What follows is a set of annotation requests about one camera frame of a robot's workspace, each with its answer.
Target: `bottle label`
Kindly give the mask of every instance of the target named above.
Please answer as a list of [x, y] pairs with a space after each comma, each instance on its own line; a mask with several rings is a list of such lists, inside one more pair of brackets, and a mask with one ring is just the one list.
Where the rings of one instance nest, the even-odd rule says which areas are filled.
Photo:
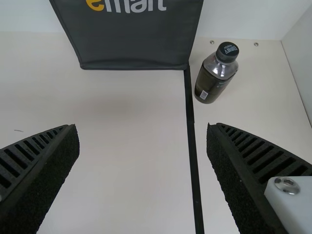
[[201, 91], [201, 94], [200, 94], [199, 97], [200, 97], [201, 99], [205, 100], [207, 96], [208, 96], [208, 93], [205, 92], [205, 90], [203, 90], [203, 91]]

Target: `white table surface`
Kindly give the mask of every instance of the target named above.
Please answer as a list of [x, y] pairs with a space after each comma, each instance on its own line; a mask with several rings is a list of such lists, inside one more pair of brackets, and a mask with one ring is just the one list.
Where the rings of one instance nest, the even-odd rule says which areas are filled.
[[[83, 71], [64, 34], [0, 39], [0, 147], [70, 123], [80, 138], [39, 234], [195, 233], [182, 71]], [[209, 41], [195, 41], [193, 85], [224, 40]], [[280, 42], [233, 42], [239, 72], [215, 103], [193, 100], [205, 233], [238, 233], [206, 154], [208, 122], [312, 162], [312, 130]]]
[[[226, 39], [197, 38], [190, 57], [192, 86], [207, 55]], [[239, 233], [206, 153], [208, 122], [262, 137], [312, 163], [312, 129], [280, 41], [231, 39], [239, 71], [212, 104], [193, 98], [205, 233]]]
[[38, 234], [195, 233], [183, 71], [84, 71], [61, 33], [0, 41], [0, 147], [71, 123], [80, 140]]

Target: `emart logo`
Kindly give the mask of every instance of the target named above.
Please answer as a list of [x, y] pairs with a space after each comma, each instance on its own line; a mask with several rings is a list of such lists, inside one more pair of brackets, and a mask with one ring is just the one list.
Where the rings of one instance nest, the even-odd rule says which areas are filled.
[[[111, 1], [114, 1], [115, 8], [112, 9]], [[95, 11], [102, 11], [106, 8], [107, 12], [121, 13], [120, 1], [124, 3], [124, 11], [126, 13], [141, 13], [146, 9], [148, 11], [154, 11], [154, 0], [86, 0], [88, 6]], [[158, 10], [166, 11], [167, 7], [164, 7], [163, 0], [158, 1]]]

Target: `black foam pad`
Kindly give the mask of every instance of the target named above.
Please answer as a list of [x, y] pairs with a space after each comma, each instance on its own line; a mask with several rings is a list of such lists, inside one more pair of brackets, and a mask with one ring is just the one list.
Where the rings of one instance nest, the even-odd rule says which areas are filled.
[[78, 156], [75, 125], [0, 150], [0, 233], [35, 234]]
[[260, 137], [209, 125], [207, 155], [242, 234], [286, 234], [264, 196], [275, 176], [311, 176], [312, 165]]

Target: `white wall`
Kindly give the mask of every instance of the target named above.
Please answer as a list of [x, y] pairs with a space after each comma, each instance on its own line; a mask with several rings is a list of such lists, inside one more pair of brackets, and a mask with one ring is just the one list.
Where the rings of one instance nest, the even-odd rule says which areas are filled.
[[[204, 0], [197, 35], [281, 40], [311, 1]], [[63, 29], [49, 0], [0, 0], [0, 31], [62, 32]]]
[[283, 38], [282, 44], [312, 124], [312, 6]]
[[204, 0], [199, 36], [281, 40], [311, 0]]

